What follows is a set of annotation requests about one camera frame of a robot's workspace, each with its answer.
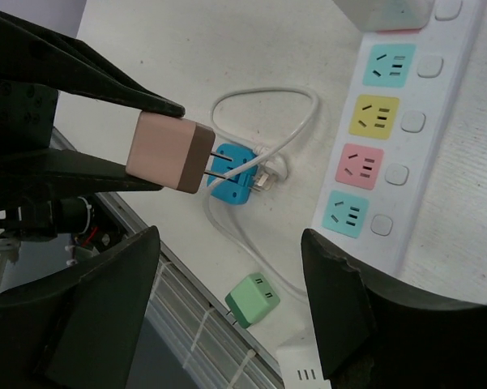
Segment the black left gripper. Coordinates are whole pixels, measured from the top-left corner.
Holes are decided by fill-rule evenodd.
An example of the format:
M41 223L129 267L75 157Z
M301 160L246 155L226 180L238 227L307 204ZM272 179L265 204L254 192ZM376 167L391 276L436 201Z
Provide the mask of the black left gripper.
M54 239L56 199L163 188L128 175L124 165L49 148L54 89L172 118L185 115L182 105L147 90L83 41L2 11L0 75L0 229L7 237Z

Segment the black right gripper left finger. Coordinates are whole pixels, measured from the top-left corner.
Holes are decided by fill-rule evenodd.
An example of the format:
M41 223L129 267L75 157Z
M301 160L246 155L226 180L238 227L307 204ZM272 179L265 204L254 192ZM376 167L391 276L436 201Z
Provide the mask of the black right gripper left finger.
M160 257L149 227L82 263L0 294L2 356L28 388L123 388Z

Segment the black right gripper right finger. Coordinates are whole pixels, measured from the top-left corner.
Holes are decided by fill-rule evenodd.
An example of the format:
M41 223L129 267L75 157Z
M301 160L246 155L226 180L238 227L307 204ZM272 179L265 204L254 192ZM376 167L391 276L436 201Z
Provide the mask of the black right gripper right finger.
M487 305L406 284L313 229L301 236L301 257L334 388L487 388Z

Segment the pink small plug adapter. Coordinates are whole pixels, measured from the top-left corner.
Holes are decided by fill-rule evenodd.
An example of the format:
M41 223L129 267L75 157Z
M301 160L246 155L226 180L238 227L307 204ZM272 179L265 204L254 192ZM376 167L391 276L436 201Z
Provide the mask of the pink small plug adapter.
M232 158L212 151L212 128L188 119L142 112L135 127L126 172L173 190L195 194L210 157Z

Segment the white multicolour power strip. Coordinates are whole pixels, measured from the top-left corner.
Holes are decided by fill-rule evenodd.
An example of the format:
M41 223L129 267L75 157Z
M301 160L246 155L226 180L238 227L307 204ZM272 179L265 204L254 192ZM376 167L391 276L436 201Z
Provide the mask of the white multicolour power strip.
M362 37L311 226L387 274L402 267L485 8L437 1L421 29Z

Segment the white square charger plug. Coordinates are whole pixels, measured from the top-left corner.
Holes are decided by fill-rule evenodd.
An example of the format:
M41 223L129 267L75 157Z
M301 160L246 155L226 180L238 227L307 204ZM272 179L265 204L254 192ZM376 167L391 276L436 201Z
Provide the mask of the white square charger plug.
M423 28L434 0L334 0L361 32L390 32Z

